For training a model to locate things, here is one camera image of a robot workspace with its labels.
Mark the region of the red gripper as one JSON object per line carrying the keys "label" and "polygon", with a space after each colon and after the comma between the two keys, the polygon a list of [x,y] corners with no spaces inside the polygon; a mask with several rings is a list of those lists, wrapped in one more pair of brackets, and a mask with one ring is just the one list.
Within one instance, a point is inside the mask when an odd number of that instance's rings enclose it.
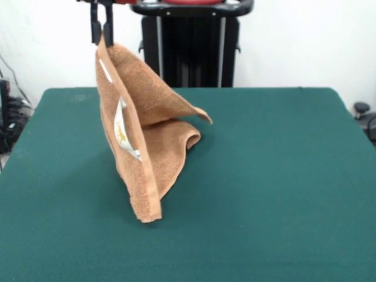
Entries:
{"label": "red gripper", "polygon": [[90,3],[90,28],[92,43],[97,45],[100,41],[102,27],[98,20],[98,4],[105,7],[106,22],[103,25],[103,36],[106,46],[113,46],[113,4],[137,4],[137,0],[76,0],[77,2]]}

